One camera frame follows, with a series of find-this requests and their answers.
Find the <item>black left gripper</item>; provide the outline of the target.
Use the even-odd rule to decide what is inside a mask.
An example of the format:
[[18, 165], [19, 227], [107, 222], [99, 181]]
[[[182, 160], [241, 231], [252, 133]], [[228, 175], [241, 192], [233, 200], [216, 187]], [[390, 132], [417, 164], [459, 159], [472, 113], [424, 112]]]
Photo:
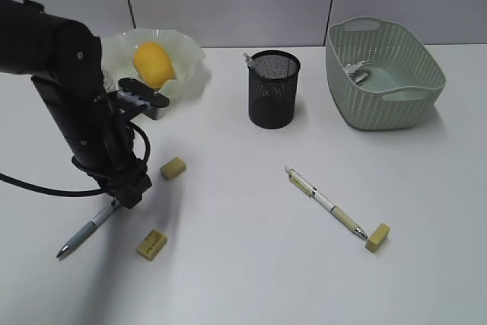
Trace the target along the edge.
[[115, 113], [102, 124], [99, 135], [80, 141], [72, 163], [118, 203], [132, 209], [152, 186], [147, 167], [150, 153], [144, 131]]

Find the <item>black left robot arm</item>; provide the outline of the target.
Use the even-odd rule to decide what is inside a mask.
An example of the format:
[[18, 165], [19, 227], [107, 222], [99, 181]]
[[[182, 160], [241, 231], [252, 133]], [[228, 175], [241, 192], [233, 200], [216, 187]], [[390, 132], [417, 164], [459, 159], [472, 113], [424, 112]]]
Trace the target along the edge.
[[1, 0], [1, 71], [29, 75], [72, 150], [72, 163], [131, 209], [151, 187], [147, 157], [137, 158], [132, 123], [103, 86], [99, 37], [78, 21]]

